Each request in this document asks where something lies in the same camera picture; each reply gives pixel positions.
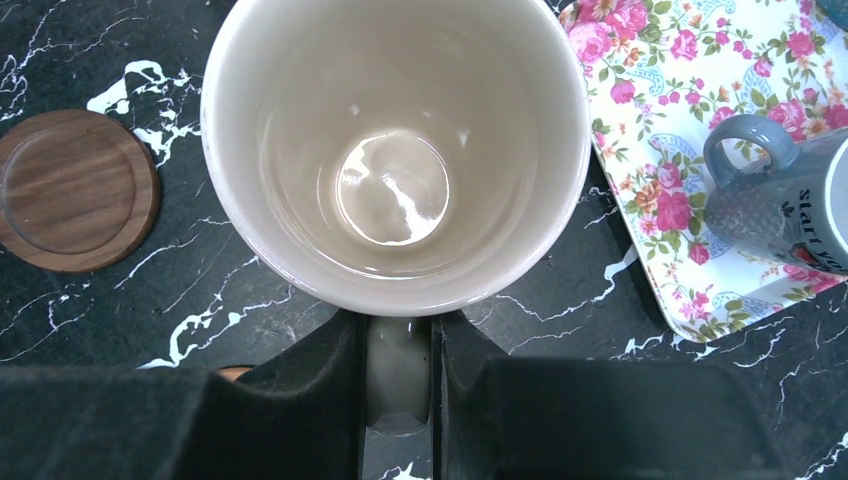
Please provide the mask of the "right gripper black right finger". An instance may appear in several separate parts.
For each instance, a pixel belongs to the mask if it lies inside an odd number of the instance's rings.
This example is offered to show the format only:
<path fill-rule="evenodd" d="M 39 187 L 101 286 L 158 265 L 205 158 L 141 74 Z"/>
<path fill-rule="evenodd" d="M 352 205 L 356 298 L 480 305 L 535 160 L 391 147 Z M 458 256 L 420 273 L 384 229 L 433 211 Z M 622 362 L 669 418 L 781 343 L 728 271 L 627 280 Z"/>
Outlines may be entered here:
<path fill-rule="evenodd" d="M 437 479 L 784 479 L 749 390 L 713 366 L 512 356 L 431 321 Z"/>

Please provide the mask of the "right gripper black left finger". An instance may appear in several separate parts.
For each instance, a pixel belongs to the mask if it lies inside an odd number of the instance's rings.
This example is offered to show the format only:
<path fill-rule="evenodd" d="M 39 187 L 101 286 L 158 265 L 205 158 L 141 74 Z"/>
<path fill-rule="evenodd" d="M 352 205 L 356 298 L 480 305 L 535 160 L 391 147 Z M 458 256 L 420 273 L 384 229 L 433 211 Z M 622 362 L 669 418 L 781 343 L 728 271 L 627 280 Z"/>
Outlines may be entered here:
<path fill-rule="evenodd" d="M 366 322 L 340 311 L 236 380 L 212 370 L 5 367 L 5 479 L 357 479 Z"/>

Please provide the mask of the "light wooden coaster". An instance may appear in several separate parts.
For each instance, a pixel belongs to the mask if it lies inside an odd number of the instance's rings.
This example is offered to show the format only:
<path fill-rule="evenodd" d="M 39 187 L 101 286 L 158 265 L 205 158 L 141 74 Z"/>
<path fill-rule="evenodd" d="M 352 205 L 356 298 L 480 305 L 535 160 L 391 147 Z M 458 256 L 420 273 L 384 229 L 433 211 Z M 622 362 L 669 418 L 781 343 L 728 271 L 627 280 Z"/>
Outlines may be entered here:
<path fill-rule="evenodd" d="M 228 381 L 235 382 L 241 376 L 253 370 L 254 368 L 250 366 L 230 366 L 219 369 L 217 373 Z"/>

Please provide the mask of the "tall beige mug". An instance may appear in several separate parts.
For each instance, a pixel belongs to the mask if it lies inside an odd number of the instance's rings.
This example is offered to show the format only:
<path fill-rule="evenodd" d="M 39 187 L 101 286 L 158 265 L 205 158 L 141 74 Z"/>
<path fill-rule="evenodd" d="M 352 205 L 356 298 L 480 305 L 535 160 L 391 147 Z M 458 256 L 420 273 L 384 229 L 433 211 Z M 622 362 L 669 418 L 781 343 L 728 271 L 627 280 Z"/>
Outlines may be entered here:
<path fill-rule="evenodd" d="M 400 435 L 429 416 L 424 319 L 550 250 L 591 149 L 579 63 L 543 1 L 239 1 L 200 120 L 250 249 L 373 320 L 366 421 Z"/>

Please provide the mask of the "dark walnut wooden coaster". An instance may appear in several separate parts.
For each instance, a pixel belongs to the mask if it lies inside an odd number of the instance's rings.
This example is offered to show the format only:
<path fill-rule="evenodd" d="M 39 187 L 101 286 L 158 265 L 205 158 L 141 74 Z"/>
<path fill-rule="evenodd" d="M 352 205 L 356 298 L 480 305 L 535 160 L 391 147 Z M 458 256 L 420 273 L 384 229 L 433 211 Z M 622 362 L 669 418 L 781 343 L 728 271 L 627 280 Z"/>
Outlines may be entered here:
<path fill-rule="evenodd" d="M 150 232 L 160 198 L 149 149 L 104 114 L 55 110 L 1 139 L 1 244 L 39 268 L 84 273 L 122 260 Z"/>

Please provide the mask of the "floral tray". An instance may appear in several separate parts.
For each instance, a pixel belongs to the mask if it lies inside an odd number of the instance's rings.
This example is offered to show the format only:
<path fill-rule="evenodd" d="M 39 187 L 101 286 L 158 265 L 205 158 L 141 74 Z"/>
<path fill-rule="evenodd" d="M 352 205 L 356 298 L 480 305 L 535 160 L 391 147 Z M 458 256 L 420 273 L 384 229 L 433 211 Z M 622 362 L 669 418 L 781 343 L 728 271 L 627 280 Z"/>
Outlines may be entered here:
<path fill-rule="evenodd" d="M 708 134 L 735 114 L 794 140 L 847 122 L 847 34 L 812 1 L 576 1 L 599 162 L 669 327 L 706 343 L 839 283 L 743 253 L 705 223 Z"/>

